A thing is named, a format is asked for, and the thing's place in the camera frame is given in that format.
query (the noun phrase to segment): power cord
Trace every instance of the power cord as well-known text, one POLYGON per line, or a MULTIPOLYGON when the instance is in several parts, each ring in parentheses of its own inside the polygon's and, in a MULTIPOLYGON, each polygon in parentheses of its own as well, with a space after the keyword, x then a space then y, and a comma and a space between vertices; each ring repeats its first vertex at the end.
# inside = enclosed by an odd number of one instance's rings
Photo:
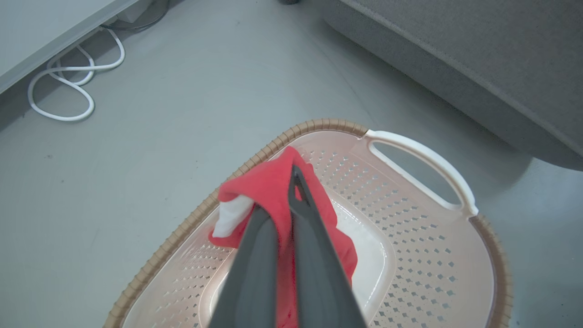
POLYGON ((158 15, 158 17, 156 17, 153 21, 151 21, 147 24, 138 25, 138 26, 114 26, 114 25, 102 24, 100 26, 103 27, 104 29, 108 29, 108 30, 141 32, 145 29, 152 27, 157 22, 161 21, 162 18, 164 18, 164 16, 166 16, 166 14, 168 13, 169 10, 170 10, 170 0, 166 0, 166 6, 164 8, 164 11, 162 11, 162 13, 160 15, 158 15))
POLYGON ((91 96, 83 88, 81 88, 81 86, 88 83, 96 71, 105 71, 107 69, 116 68, 117 66, 120 66, 121 63, 125 59, 125 49, 124 49, 124 46, 121 44, 120 38, 117 37, 117 35, 115 35, 115 33, 112 30, 107 30, 107 31, 111 34, 111 36, 115 40, 115 43, 117 43, 117 46, 120 48, 120 58, 118 60, 116 60, 115 62, 113 62, 111 64, 107 64, 107 65, 95 65, 95 61, 93 60, 91 55, 89 55, 89 53, 87 53, 87 51, 85 51, 81 46, 77 45, 76 48, 89 61, 89 66, 85 66, 85 67, 79 67, 79 66, 61 67, 61 57, 65 54, 65 52, 61 52, 61 53, 57 54, 55 57, 53 57, 51 60, 49 60, 49 62, 47 63, 47 69, 45 69, 44 71, 41 71, 40 73, 35 75, 33 77, 33 79, 30 81, 29 89, 28 89, 28 93, 27 93, 30 107, 32 107, 38 114, 52 118, 54 120, 65 121, 65 122, 73 122, 73 121, 83 120, 84 118, 91 115, 91 113, 95 109, 95 101, 93 101, 93 98, 91 98, 91 96), (65 76, 63 75, 63 72, 65 72, 65 71, 88 72, 88 73, 81 81, 72 82, 72 81, 67 80, 65 78, 65 76), (34 86, 40 78, 42 78, 43 76, 45 76, 47 74, 50 75, 50 77, 54 78, 55 80, 62 82, 64 84, 72 87, 73 89, 79 91, 89 102, 89 107, 87 108, 87 110, 83 114, 80 114, 77 116, 59 116, 59 115, 47 113, 46 111, 40 109, 36 105, 36 103, 34 102, 34 96, 33 96, 34 86))

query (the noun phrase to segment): white cable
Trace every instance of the white cable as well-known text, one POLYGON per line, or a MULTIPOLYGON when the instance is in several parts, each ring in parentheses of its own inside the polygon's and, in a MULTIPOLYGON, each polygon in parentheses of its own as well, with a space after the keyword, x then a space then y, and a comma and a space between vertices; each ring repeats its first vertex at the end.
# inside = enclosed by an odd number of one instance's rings
POLYGON ((91 115, 91 113, 95 109, 95 102, 93 101, 93 98, 91 98, 91 96, 85 90, 83 90, 83 88, 81 88, 80 86, 89 82, 91 80, 91 78, 93 77, 93 74, 96 71, 104 71, 107 69, 116 68, 117 66, 120 66, 121 63, 124 62, 124 59, 125 59, 125 49, 124 49, 124 46, 121 44, 120 38, 118 38, 117 35, 115 35, 115 33, 112 30, 107 30, 107 31, 111 34, 111 36, 113 37, 113 39, 117 43, 117 46, 120 48, 120 58, 118 60, 116 60, 115 62, 108 64, 108 65, 95 65, 93 58, 87 53, 87 51, 85 51, 80 46, 76 46, 76 48, 89 61, 89 66, 85 66, 85 67, 77 67, 77 66, 61 67, 61 57, 64 55, 64 53, 60 53, 60 54, 56 55, 55 57, 53 57, 51 60, 49 60, 49 62, 47 63, 47 69, 45 69, 44 71, 42 71, 34 76, 34 78, 30 81, 27 95, 29 98, 30 106, 36 112, 38 112, 38 114, 52 118, 54 120, 65 121, 65 122, 83 120, 87 116, 91 115), (55 63, 57 64, 57 67, 53 68, 52 66, 55 63), (81 81, 71 82, 71 81, 65 79, 65 77, 63 75, 64 71, 89 72, 89 73, 87 73, 85 78, 83 78, 81 81), (51 113, 47 113, 46 111, 40 109, 36 105, 36 103, 34 102, 34 97, 33 97, 34 85, 38 82, 38 80, 40 78, 42 78, 43 76, 45 76, 47 74, 49 74, 55 80, 62 82, 64 84, 72 87, 73 89, 79 91, 85 98, 87 98, 87 101, 89 102, 89 107, 87 108, 87 110, 83 114, 80 114, 77 116, 68 116, 67 117, 67 116, 58 116, 58 115, 54 115, 51 113))

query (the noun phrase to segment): white cloth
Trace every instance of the white cloth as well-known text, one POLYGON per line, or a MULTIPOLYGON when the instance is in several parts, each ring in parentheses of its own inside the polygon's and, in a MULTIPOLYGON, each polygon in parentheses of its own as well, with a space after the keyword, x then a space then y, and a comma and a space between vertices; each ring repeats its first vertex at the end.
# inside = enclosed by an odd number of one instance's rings
POLYGON ((231 201, 222 201, 219 205, 219 220, 215 225, 213 237, 225 238, 233 233, 233 230, 239 225, 253 209, 254 200, 239 195, 231 201))

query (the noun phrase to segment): white desk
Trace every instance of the white desk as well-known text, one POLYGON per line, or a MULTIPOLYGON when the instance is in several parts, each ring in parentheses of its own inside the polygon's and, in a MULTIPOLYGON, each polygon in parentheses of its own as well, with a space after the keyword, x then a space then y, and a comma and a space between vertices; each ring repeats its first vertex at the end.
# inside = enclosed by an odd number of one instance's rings
POLYGON ((0 93, 136 0, 0 2, 0 93))

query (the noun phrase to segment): black cable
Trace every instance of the black cable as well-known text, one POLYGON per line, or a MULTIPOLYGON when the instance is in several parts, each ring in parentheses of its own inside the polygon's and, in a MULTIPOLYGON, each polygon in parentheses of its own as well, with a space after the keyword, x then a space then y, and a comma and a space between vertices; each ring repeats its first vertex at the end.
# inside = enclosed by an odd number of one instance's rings
POLYGON ((166 14, 168 13, 168 10, 170 10, 170 0, 166 0, 166 7, 165 7, 164 11, 158 17, 156 17, 153 21, 151 21, 147 24, 139 25, 139 26, 113 26, 113 25, 101 24, 100 26, 103 27, 104 29, 110 29, 110 30, 115 30, 115 31, 142 31, 142 30, 145 30, 145 29, 152 27, 157 22, 161 21, 162 18, 164 18, 164 16, 166 16, 166 14))

